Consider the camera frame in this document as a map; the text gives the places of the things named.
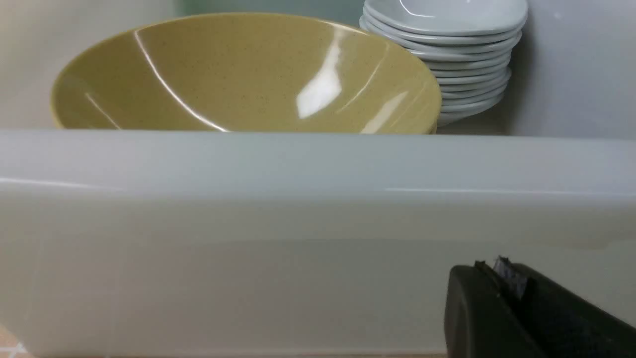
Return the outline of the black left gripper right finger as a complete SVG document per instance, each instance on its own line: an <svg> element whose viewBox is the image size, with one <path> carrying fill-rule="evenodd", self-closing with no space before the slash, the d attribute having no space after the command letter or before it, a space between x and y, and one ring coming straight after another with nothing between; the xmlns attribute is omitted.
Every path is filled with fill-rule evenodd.
<svg viewBox="0 0 636 358"><path fill-rule="evenodd" d="M633 358L636 332L621 319L520 263L497 263L523 328L548 358Z"/></svg>

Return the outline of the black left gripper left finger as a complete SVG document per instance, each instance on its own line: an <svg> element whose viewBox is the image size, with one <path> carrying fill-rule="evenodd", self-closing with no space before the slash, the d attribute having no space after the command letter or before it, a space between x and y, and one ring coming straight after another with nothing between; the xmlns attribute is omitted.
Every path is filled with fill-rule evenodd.
<svg viewBox="0 0 636 358"><path fill-rule="evenodd" d="M488 265L457 265L448 276L444 336L449 358L545 358L516 317L511 292Z"/></svg>

